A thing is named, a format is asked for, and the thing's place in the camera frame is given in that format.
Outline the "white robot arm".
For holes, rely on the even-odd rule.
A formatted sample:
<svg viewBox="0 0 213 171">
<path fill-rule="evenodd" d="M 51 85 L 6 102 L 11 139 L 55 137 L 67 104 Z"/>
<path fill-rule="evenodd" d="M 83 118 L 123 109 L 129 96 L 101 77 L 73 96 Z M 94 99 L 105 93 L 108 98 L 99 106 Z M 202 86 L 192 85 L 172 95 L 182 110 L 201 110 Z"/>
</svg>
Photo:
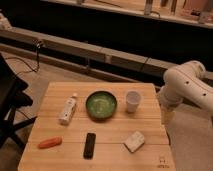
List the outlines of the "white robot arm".
<svg viewBox="0 0 213 171">
<path fill-rule="evenodd" d="M 164 72 L 164 85 L 157 93 L 161 108 L 161 123 L 166 125 L 173 110 L 186 98 L 213 117 L 213 87 L 204 83 L 206 69 L 199 61 L 188 61 Z"/>
</svg>

